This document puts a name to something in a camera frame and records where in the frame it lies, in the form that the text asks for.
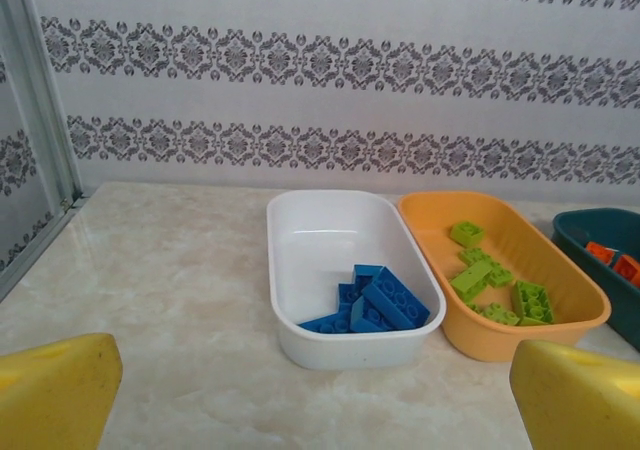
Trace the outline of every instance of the dark green plastic bin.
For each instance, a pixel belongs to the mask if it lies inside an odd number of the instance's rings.
[[[640,350],[640,289],[585,249],[596,242],[640,261],[640,215],[617,208],[560,213],[553,219],[553,243],[596,282],[611,301],[608,324]]]

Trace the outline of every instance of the wall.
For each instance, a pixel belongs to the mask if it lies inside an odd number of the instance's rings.
[[[35,0],[87,189],[638,202],[640,0]]]
[[[9,70],[0,54],[0,276],[53,219]]]

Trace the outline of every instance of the orange lego brick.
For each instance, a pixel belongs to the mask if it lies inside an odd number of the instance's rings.
[[[587,243],[587,252],[596,257],[605,265],[611,265],[613,256],[616,254],[613,250],[608,249],[596,242]]]
[[[640,263],[629,255],[621,255],[613,270],[640,287]]]

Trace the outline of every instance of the white plastic bin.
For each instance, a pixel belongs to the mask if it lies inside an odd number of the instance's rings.
[[[298,365],[342,370],[413,360],[446,303],[396,208],[366,192],[301,190],[267,207],[271,305],[284,352]],[[337,311],[337,288],[354,264],[385,265],[430,310],[425,325],[386,333],[325,335],[299,323]]]

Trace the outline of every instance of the orange plastic bin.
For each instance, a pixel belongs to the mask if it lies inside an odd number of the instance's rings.
[[[587,330],[604,323],[611,305],[604,292],[513,207],[495,197],[473,192],[428,192],[406,195],[400,214],[447,298],[443,330],[465,355],[486,362],[511,361],[518,343],[527,339],[575,344]],[[471,310],[449,280],[466,269],[458,258],[463,247],[449,238],[451,227],[470,221],[485,230],[478,245],[516,280],[544,285],[554,324],[508,326]],[[498,302],[511,309],[510,286],[487,287],[474,303]]]

